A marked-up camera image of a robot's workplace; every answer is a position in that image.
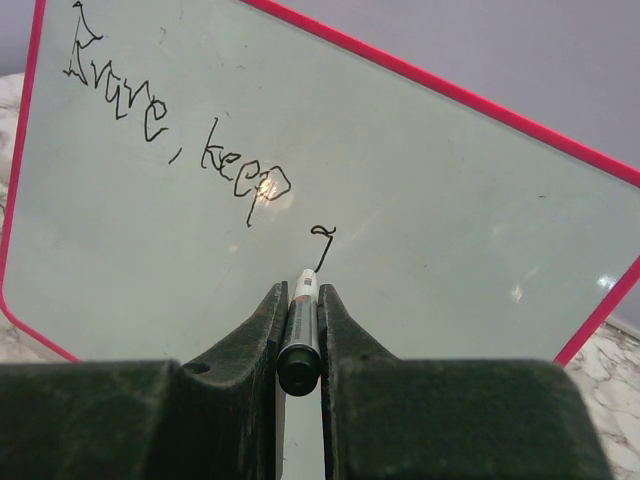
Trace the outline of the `pink framed whiteboard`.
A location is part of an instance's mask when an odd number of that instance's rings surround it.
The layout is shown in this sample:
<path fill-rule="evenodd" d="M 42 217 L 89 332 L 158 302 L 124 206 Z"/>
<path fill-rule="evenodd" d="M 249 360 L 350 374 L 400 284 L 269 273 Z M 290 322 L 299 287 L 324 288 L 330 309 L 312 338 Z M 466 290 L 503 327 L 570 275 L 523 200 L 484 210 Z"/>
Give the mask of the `pink framed whiteboard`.
<path fill-rule="evenodd" d="M 402 360 L 565 364 L 639 277 L 639 174 L 272 1 L 39 1 L 1 308 L 56 363 L 187 363 L 316 272 Z"/>

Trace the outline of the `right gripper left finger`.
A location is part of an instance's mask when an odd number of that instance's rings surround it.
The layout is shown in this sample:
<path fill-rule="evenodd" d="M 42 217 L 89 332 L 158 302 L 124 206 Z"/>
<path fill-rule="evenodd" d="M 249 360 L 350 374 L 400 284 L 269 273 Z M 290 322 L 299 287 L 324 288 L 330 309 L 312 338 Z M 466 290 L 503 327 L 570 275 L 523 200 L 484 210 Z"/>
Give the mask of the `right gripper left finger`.
<path fill-rule="evenodd" d="M 187 363 L 5 364 L 5 479 L 277 479 L 288 287 Z"/>

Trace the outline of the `white whiteboard marker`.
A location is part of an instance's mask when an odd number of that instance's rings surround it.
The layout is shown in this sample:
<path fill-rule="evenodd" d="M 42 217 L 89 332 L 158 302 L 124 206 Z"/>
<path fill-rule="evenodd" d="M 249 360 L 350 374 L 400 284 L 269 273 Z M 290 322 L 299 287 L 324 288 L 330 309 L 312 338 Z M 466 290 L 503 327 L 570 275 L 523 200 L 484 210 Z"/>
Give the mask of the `white whiteboard marker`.
<path fill-rule="evenodd" d="M 316 272 L 305 269 L 295 286 L 277 358 L 280 386 L 291 396 L 302 397 L 311 393 L 320 376 L 318 297 Z"/>

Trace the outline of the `aluminium table frame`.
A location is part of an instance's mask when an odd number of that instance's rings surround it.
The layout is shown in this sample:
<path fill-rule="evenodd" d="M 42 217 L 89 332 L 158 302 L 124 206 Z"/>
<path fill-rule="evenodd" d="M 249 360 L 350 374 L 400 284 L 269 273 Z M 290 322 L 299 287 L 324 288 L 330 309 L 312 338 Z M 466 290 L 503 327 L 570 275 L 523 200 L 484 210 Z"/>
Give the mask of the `aluminium table frame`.
<path fill-rule="evenodd" d="M 610 325 L 613 328 L 616 328 L 617 330 L 620 330 L 624 333 L 626 333 L 627 335 L 629 335 L 630 337 L 634 338 L 635 340 L 639 341 L 640 340 L 640 330 L 638 327 L 629 324 L 623 320 L 620 320 L 618 318 L 616 318 L 613 315 L 610 315 L 607 319 L 606 319 L 606 323 L 608 325 Z"/>

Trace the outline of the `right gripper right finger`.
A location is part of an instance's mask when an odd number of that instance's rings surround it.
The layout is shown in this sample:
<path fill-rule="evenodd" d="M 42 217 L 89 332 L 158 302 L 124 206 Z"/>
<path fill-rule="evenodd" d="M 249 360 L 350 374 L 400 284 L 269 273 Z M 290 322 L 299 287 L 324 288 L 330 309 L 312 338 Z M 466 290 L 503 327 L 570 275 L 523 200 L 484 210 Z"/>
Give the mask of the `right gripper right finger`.
<path fill-rule="evenodd" d="M 539 360 L 402 360 L 319 294 L 329 479 L 609 479 L 579 389 Z"/>

